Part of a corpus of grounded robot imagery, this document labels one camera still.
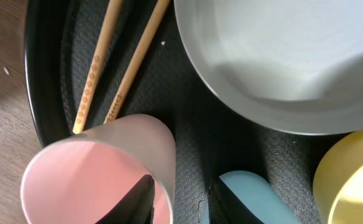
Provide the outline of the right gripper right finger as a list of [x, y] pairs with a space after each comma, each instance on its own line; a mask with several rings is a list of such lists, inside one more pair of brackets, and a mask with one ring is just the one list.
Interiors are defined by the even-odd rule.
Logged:
[[219, 177], [211, 181], [208, 207], [210, 224], [263, 224]]

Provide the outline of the light blue cup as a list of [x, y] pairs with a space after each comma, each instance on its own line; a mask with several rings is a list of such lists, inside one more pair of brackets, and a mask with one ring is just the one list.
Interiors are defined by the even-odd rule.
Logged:
[[[295, 214], [261, 176], [248, 171], [235, 170], [222, 174], [219, 178], [263, 224], [299, 222]], [[200, 223], [202, 224], [210, 224], [208, 209], [207, 194], [201, 215]]]

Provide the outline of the pink cup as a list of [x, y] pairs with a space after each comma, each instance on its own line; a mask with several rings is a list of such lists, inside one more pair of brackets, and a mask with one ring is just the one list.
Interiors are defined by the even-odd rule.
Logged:
[[95, 223], [147, 174], [155, 182], [154, 223], [172, 223], [172, 132], [153, 116], [125, 116], [43, 148], [22, 177], [22, 209], [29, 223]]

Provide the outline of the yellow bowl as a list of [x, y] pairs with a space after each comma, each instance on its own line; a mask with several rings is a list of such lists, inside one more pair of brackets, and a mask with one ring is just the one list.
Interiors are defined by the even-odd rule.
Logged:
[[323, 156], [313, 196], [322, 223], [363, 223], [363, 130], [347, 135]]

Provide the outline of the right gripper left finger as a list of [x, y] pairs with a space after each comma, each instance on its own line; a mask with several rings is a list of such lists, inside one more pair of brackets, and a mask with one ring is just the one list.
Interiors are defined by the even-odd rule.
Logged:
[[144, 175], [96, 224], [153, 224], [155, 181]]

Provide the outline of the grey round plate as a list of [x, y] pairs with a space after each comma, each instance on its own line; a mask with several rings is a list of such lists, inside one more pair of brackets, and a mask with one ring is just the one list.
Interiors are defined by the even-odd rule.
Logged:
[[174, 2], [191, 64], [225, 105], [265, 127], [363, 129], [363, 0]]

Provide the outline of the wooden chopstick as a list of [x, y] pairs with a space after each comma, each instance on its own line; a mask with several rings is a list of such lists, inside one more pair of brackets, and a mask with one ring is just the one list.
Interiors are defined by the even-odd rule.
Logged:
[[73, 125], [72, 132], [74, 134], [79, 134], [84, 129], [88, 112], [93, 100], [93, 95], [103, 69], [104, 60], [106, 59], [109, 46], [111, 45], [117, 19], [121, 11], [122, 2], [123, 0], [110, 0], [106, 9], [106, 14], [100, 30], [98, 42], [96, 44], [85, 87], [81, 96], [80, 105], [78, 107]]
[[111, 103], [110, 109], [104, 119], [104, 124], [114, 121], [117, 118], [169, 4], [170, 0], [157, 1], [150, 19], [142, 33], [140, 41], [137, 44], [128, 68], [122, 78], [113, 102]]

